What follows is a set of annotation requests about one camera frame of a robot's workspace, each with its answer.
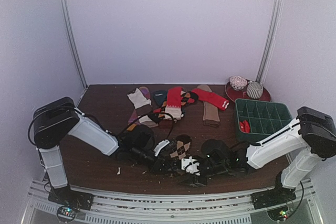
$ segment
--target green plastic container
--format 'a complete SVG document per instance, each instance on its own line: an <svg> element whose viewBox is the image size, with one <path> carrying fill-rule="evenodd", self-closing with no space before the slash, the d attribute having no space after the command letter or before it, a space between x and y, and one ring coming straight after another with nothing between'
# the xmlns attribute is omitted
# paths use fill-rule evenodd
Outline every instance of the green plastic container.
<svg viewBox="0 0 336 224"><path fill-rule="evenodd" d="M236 138L239 142L256 143L286 126L292 117L286 105L275 102L237 99L234 113ZM250 132L241 131L239 122L246 120Z"/></svg>

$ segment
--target white wall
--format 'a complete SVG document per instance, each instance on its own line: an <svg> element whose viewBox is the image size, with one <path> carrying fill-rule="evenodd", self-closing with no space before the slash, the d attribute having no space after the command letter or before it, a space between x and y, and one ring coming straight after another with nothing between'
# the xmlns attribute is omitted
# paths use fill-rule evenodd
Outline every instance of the white wall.
<svg viewBox="0 0 336 224"><path fill-rule="evenodd" d="M68 0L89 84L254 79L274 0Z"/></svg>
<svg viewBox="0 0 336 224"><path fill-rule="evenodd" d="M336 121L335 0L285 0L265 86L291 113L310 106ZM326 214L336 219L336 158L311 174Z"/></svg>
<svg viewBox="0 0 336 224"><path fill-rule="evenodd" d="M0 0L0 219L18 223L31 180L41 177L27 139L33 111L82 86L59 0Z"/></svg>

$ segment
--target tan sock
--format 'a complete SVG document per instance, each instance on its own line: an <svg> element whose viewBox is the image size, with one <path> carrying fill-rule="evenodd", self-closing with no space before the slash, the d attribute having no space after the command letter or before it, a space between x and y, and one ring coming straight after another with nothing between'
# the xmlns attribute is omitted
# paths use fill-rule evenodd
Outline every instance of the tan sock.
<svg viewBox="0 0 336 224"><path fill-rule="evenodd" d="M208 85L199 85L197 88L212 92ZM219 127L219 116L218 108L211 103L203 102L204 113L203 113L203 124L211 127Z"/></svg>

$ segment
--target wooden table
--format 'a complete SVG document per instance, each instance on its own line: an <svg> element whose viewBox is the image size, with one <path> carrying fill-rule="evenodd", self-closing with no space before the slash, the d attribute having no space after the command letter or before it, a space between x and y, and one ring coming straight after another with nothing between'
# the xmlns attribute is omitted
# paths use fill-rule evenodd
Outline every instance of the wooden table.
<svg viewBox="0 0 336 224"><path fill-rule="evenodd" d="M142 85L151 92L168 90L177 85L151 84ZM197 85L181 85L190 91ZM105 128L120 132L133 112L133 104L127 93L140 85L91 85L79 104L79 109L95 115ZM219 95L224 95L224 86L210 86ZM225 111L219 111L220 127L204 126L202 122L203 102L198 101L185 108L185 117L175 125L171 137L187 134L192 137L191 154L198 154L203 142L209 138L224 140L230 147L237 143L233 119L234 103ZM163 140L167 130L153 128L156 142ZM61 143L64 166L72 185L119 191L132 194L213 194L230 191L249 190L272 186L276 175L287 167L285 157L278 158L262 169L243 178L217 175L208 180L208 186L192 188L177 184L178 177L153 175L143 165L132 162L118 162L104 156L95 148L67 136Z"/></svg>

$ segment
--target red plate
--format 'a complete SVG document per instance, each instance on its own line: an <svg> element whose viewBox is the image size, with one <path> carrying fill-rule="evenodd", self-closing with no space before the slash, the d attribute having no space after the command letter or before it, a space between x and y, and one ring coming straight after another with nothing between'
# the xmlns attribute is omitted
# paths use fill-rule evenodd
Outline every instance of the red plate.
<svg viewBox="0 0 336 224"><path fill-rule="evenodd" d="M229 82L225 85L225 93L229 97L229 99L233 102L236 102L237 99L250 99L250 100L252 100L250 97L247 96L246 89L247 89L247 85L246 85L246 87L244 87L242 90L239 90L239 91L234 90L231 87ZM263 91L262 94L263 95L259 99L257 99L256 101L264 101L264 102L270 102L271 101L271 95L265 87L264 87L264 91Z"/></svg>

